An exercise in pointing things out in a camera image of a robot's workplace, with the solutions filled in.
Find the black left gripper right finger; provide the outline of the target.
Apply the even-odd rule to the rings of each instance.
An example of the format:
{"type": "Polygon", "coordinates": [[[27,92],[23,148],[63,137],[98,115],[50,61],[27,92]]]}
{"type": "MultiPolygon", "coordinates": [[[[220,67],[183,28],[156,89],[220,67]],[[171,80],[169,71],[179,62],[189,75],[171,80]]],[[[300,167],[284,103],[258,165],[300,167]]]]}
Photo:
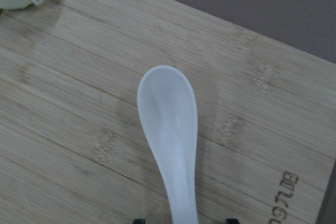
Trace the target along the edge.
{"type": "Polygon", "coordinates": [[[227,218],[225,224],[238,224],[238,220],[236,218],[227,218]]]}

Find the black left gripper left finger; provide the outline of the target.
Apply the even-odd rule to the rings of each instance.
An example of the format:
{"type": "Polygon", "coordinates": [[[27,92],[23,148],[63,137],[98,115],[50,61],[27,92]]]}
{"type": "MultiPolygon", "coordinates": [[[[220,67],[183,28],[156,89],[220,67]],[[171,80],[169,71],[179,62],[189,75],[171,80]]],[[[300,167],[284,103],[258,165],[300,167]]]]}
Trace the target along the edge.
{"type": "Polygon", "coordinates": [[[134,219],[133,224],[146,224],[146,220],[144,218],[134,219]]]}

